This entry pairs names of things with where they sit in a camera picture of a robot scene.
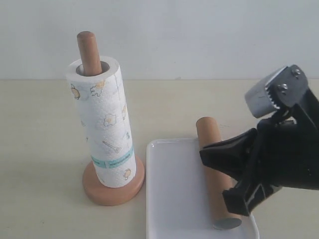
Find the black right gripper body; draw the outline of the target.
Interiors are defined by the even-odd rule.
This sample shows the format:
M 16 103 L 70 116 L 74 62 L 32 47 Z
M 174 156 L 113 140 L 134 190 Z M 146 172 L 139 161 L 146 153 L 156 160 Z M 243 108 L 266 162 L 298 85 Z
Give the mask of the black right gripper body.
M 319 188 L 319 109 L 295 105 L 245 133 L 245 185 Z

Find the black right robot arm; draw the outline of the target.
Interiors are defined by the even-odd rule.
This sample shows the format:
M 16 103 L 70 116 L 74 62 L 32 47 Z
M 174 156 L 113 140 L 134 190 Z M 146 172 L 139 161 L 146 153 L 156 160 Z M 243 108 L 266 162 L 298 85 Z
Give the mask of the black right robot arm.
M 222 190 L 227 211 L 248 216 L 282 188 L 319 188 L 319 101 L 311 90 L 255 128 L 205 146 L 202 164 L 235 179 Z

